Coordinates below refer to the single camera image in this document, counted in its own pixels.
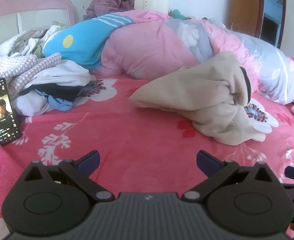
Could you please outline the beige zip hoodie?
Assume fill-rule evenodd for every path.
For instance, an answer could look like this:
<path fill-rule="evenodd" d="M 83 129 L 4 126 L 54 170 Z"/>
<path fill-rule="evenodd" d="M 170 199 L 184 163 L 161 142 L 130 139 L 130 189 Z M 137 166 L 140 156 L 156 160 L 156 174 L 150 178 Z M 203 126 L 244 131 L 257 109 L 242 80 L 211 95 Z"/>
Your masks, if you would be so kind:
<path fill-rule="evenodd" d="M 130 96 L 136 107 L 178 113 L 203 135 L 230 146 L 265 140 L 245 111 L 250 100 L 246 70 L 228 51 L 155 79 Z"/>

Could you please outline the pile of mixed clothes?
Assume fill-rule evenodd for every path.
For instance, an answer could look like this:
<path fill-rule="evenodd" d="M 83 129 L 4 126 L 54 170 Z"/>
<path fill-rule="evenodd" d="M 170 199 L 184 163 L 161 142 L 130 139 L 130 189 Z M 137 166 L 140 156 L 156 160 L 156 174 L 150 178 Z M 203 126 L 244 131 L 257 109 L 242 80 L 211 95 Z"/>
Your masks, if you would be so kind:
<path fill-rule="evenodd" d="M 19 114 L 69 111 L 78 104 L 81 90 L 94 80 L 89 70 L 59 53 L 44 56 L 46 42 L 67 28 L 54 21 L 48 30 L 25 30 L 0 44 L 0 79 L 6 80 Z"/>

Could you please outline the black smartphone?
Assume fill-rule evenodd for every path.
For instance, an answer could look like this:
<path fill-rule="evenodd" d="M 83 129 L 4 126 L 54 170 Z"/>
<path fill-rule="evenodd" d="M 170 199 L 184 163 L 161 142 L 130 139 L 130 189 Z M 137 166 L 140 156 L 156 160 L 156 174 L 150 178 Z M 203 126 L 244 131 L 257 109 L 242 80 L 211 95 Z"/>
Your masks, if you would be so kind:
<path fill-rule="evenodd" d="M 5 78 L 0 79 L 0 144 L 7 145 L 22 136 L 13 111 Z"/>

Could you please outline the blue pillow with stripes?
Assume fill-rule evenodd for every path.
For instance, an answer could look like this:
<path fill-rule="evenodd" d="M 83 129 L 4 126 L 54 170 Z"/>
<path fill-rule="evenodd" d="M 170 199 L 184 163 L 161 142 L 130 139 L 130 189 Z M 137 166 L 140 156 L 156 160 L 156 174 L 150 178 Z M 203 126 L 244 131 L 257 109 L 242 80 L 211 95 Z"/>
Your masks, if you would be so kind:
<path fill-rule="evenodd" d="M 101 53 L 109 36 L 118 28 L 133 24 L 134 20 L 120 14 L 106 14 L 57 31 L 45 42 L 45 57 L 59 53 L 63 60 L 93 70 L 101 65 Z"/>

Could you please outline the pink grey floral duvet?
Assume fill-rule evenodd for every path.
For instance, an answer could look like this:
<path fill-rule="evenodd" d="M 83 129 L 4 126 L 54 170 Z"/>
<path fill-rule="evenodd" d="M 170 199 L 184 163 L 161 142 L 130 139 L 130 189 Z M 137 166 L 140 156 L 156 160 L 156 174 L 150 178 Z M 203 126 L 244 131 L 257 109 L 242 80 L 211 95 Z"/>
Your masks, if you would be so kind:
<path fill-rule="evenodd" d="M 254 92 L 283 105 L 294 103 L 294 59 L 211 19 L 169 18 L 120 27 L 107 38 L 94 72 L 154 80 L 226 51 L 246 70 Z"/>

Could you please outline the brown wooden door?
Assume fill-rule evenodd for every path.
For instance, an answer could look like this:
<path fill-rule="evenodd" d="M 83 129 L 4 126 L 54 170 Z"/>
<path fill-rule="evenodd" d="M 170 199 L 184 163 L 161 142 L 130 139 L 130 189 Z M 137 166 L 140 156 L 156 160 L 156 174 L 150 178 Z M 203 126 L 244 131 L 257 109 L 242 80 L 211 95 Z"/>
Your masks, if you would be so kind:
<path fill-rule="evenodd" d="M 231 30 L 260 38 L 281 47 L 286 0 L 231 0 Z"/>

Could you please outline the pink white headboard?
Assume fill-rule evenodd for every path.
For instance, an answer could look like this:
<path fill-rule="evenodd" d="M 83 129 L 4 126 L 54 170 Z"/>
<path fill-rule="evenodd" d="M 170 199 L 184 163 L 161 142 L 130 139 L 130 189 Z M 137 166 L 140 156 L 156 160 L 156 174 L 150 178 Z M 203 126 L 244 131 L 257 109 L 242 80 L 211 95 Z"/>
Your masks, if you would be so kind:
<path fill-rule="evenodd" d="M 75 24 L 70 0 L 0 0 L 0 44 L 26 30 L 46 30 L 57 21 Z"/>

